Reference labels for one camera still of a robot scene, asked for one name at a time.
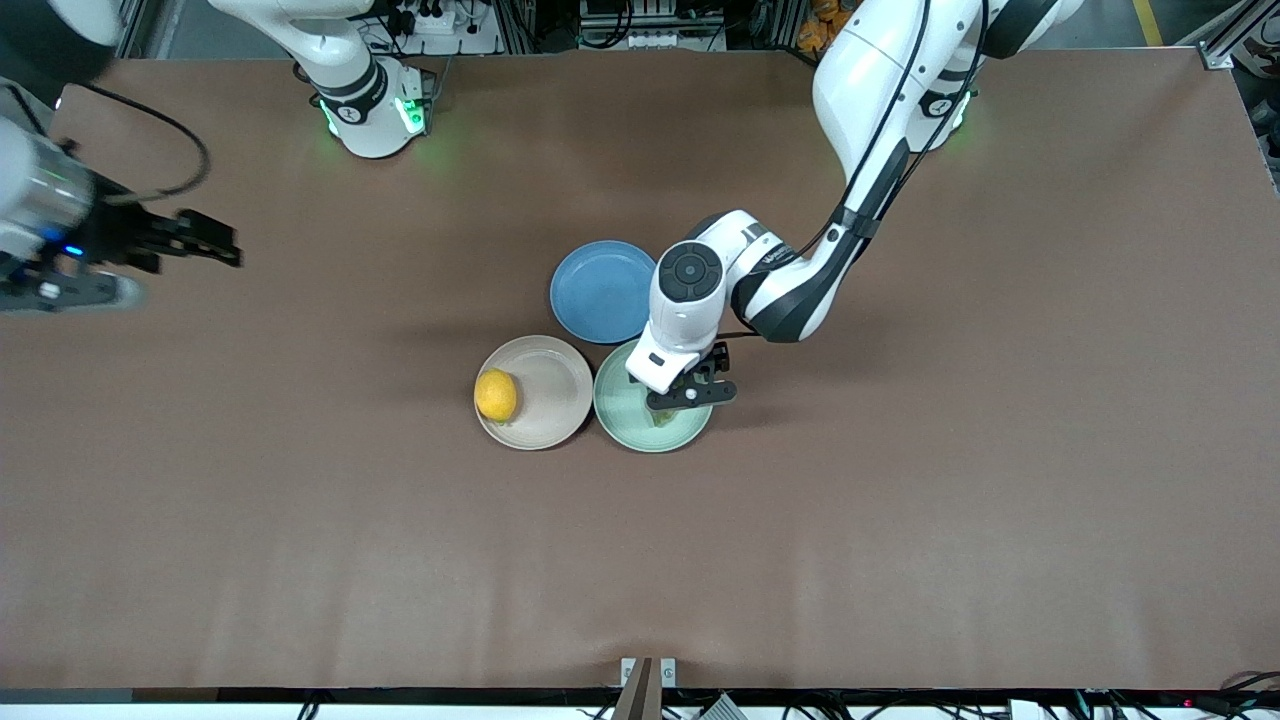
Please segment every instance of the green light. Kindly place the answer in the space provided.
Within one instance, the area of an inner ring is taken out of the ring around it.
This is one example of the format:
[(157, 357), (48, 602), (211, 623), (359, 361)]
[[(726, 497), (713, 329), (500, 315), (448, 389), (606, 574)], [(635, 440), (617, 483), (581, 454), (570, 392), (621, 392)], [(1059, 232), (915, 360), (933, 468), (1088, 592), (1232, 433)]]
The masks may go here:
[(396, 109), (399, 110), (401, 119), (404, 120), (404, 129), (410, 133), (417, 135), (425, 129), (426, 124), (422, 122), (422, 111), (417, 108), (417, 102), (413, 100), (406, 102), (397, 97)]
[(329, 113), (329, 108), (324, 104), (324, 100), (320, 101), (320, 109), (324, 110), (324, 117), (329, 120), (329, 133), (338, 137), (338, 126), (333, 124), (333, 114)]

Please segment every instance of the tabletop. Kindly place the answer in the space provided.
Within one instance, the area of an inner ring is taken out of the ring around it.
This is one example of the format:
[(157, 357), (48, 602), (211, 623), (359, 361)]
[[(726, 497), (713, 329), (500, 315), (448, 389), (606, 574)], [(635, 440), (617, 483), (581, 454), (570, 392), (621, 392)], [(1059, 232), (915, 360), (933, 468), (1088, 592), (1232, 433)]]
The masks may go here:
[[(214, 172), (138, 311), (0, 320), (0, 683), (1216, 687), (1280, 665), (1280, 205), (1192, 50), (991, 63), (800, 345), (669, 455), (471, 409), (598, 238), (842, 190), (782, 54), (466, 58), (433, 135), (347, 154), (280, 61), (120, 63)], [(69, 91), (133, 188), (195, 152)], [(607, 347), (575, 345), (596, 364)]]

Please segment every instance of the white bracket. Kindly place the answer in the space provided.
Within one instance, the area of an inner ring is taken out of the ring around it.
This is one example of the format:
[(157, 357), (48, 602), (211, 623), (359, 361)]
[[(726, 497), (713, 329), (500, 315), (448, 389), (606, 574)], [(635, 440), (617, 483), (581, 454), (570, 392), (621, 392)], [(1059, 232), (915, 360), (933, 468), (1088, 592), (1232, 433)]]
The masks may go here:
[[(635, 667), (635, 666), (636, 666), (636, 659), (635, 657), (623, 657), (622, 659), (622, 674), (618, 678), (618, 685), (620, 687), (627, 684), (627, 678), (631, 676), (631, 669)], [(673, 688), (673, 687), (676, 687), (676, 659), (675, 657), (663, 657), (662, 659), (662, 665), (659, 665), (659, 667), (662, 667), (662, 687), (664, 687), (664, 688)]]

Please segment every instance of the green plate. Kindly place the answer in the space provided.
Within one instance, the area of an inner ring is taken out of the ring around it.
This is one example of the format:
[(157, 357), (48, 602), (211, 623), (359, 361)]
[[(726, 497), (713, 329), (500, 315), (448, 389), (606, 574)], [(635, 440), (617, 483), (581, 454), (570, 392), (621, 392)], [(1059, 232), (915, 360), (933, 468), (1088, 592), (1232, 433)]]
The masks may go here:
[(595, 416), (613, 439), (631, 450), (671, 452), (689, 445), (712, 419), (712, 407), (677, 410), (659, 425), (644, 404), (649, 388), (627, 374), (627, 356), (635, 346), (631, 341), (611, 352), (595, 374)]

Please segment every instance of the plate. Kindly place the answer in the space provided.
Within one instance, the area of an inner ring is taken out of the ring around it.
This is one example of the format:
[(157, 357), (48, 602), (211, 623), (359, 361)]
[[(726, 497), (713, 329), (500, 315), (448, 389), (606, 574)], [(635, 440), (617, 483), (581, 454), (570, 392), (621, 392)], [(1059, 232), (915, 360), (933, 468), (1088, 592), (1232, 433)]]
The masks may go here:
[(552, 275), (552, 311), (566, 331), (588, 342), (636, 338), (649, 319), (655, 266), (648, 252), (618, 240), (584, 245)]
[(649, 388), (631, 382), (627, 355), (636, 346), (618, 347), (600, 365), (595, 375), (595, 416), (604, 430), (620, 443), (640, 452), (671, 452), (689, 445), (712, 419), (712, 406), (676, 410), (659, 425), (645, 406)]
[(516, 380), (516, 414), (495, 423), (476, 410), (480, 425), (494, 439), (516, 450), (545, 450), (572, 436), (591, 411), (591, 368), (573, 346), (548, 336), (518, 337), (484, 361)]

